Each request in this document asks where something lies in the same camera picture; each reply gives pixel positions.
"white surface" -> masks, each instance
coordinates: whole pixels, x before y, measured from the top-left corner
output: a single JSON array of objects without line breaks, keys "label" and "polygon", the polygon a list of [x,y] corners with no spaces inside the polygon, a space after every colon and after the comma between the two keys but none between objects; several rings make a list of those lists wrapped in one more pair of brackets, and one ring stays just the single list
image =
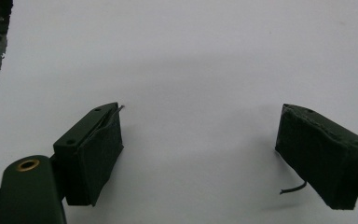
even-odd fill
[{"label": "white surface", "polygon": [[358,223],[274,153],[283,103],[358,133],[358,1],[14,1],[0,74],[0,179],[90,109],[125,148],[68,223]]}]

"screw hole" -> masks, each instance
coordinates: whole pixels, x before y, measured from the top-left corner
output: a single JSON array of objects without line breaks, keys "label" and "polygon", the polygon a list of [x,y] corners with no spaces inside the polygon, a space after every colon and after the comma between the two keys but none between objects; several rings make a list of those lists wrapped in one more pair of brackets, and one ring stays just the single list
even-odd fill
[{"label": "screw hole", "polygon": [[66,141],[67,145],[72,145],[74,144],[76,141],[74,139],[69,139],[68,141]]},{"label": "screw hole", "polygon": [[25,172],[30,171],[34,169],[36,166],[38,166],[40,163],[39,160],[29,160],[29,161],[23,161],[17,166],[17,171],[19,172]]}]

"black wire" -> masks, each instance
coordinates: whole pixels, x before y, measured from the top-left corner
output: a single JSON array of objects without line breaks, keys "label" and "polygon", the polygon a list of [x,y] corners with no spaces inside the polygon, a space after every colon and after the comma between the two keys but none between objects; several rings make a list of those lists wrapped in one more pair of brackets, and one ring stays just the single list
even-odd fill
[{"label": "black wire", "polygon": [[291,193],[291,192],[295,192],[295,191],[298,191],[298,190],[301,190],[303,188],[305,188],[307,186],[307,181],[304,181],[304,184],[296,187],[296,188],[293,188],[293,189],[281,189],[281,193],[280,194],[284,194],[284,193]]}]

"green plastic part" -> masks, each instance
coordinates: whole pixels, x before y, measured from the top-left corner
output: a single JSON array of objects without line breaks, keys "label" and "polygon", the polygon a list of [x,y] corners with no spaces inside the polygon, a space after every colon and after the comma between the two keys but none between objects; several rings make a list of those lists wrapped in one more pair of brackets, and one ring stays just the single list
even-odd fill
[{"label": "green plastic part", "polygon": [[123,149],[117,103],[92,109],[54,143],[69,205],[95,205]]},{"label": "green plastic part", "polygon": [[358,135],[313,110],[283,105],[276,150],[333,209],[358,198]]},{"label": "green plastic part", "polygon": [[0,224],[66,223],[48,157],[31,156],[9,165],[0,189]]}]

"metal grommet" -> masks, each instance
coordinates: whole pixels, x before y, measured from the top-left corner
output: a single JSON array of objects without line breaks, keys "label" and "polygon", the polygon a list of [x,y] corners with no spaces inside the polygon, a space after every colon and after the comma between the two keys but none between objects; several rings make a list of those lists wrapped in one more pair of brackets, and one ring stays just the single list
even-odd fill
[{"label": "metal grommet", "polygon": [[39,163],[40,163],[39,160],[23,161],[22,163],[20,163],[17,166],[17,171],[19,171],[19,172],[30,171],[30,170],[34,169],[36,166],[38,166]]}]

